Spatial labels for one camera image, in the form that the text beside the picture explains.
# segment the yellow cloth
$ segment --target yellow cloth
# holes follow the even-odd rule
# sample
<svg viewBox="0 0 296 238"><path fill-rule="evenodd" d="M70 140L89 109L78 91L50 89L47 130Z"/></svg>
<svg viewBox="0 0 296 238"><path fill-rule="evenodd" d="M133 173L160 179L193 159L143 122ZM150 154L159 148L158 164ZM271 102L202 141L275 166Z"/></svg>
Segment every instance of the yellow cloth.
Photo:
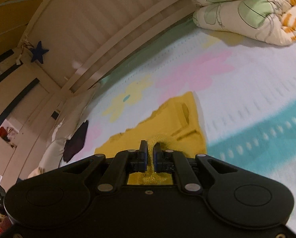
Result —
<svg viewBox="0 0 296 238"><path fill-rule="evenodd" d="M206 153L206 141L200 130L192 92L169 99L135 128L110 137L95 153L114 157L119 151L138 149L141 140L148 142L147 172L131 174L128 184L172 183L171 175L153 171L152 151L157 142L162 149L183 151L187 157Z"/></svg>

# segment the metal pin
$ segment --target metal pin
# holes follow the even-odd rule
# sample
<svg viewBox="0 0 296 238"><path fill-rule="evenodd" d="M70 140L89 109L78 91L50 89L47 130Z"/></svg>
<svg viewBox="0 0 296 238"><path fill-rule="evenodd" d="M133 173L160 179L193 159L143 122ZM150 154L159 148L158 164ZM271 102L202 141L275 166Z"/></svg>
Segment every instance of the metal pin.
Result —
<svg viewBox="0 0 296 238"><path fill-rule="evenodd" d="M109 184L109 183L102 183L100 185L97 186L97 189L101 192L109 192L113 189L114 187Z"/></svg>
<svg viewBox="0 0 296 238"><path fill-rule="evenodd" d="M201 186L196 183L188 183L185 185L187 191L198 191L201 189Z"/></svg>

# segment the wall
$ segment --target wall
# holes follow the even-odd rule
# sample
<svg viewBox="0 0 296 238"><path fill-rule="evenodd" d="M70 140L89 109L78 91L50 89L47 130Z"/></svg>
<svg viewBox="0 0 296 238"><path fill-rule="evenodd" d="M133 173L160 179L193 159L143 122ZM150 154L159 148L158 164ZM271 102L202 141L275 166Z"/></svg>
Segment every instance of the wall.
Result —
<svg viewBox="0 0 296 238"><path fill-rule="evenodd" d="M27 53L21 60L23 65L0 83L0 114L33 79L38 78L40 82L7 118L20 130L14 139L16 149L0 138L0 184L5 190L15 184L20 173L22 178L27 177L27 173L38 166L46 150L47 135L55 122L51 115L71 95L71 92L61 92L60 87L36 63L30 63ZM13 60L6 59L2 65L7 69L13 63Z"/></svg>

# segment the blue star decoration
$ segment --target blue star decoration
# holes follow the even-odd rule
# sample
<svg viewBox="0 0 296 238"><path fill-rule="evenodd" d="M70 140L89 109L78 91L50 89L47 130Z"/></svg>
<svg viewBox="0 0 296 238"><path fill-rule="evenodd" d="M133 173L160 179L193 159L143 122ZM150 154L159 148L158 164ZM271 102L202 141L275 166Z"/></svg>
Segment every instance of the blue star decoration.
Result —
<svg viewBox="0 0 296 238"><path fill-rule="evenodd" d="M43 64L43 55L48 52L48 49L42 48L41 41L38 42L36 48L30 48L30 51L33 54L31 62L38 60L41 64Z"/></svg>

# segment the mattress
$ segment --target mattress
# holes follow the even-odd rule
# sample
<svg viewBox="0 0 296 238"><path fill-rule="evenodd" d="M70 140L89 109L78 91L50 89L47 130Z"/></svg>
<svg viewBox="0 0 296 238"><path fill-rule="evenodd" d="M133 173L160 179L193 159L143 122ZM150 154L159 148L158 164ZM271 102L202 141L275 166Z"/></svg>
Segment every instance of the mattress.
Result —
<svg viewBox="0 0 296 238"><path fill-rule="evenodd" d="M296 43L276 47L189 19L100 84L80 119L89 120L85 146L69 163L191 90L209 155L288 186L295 197L288 226L296 232Z"/></svg>

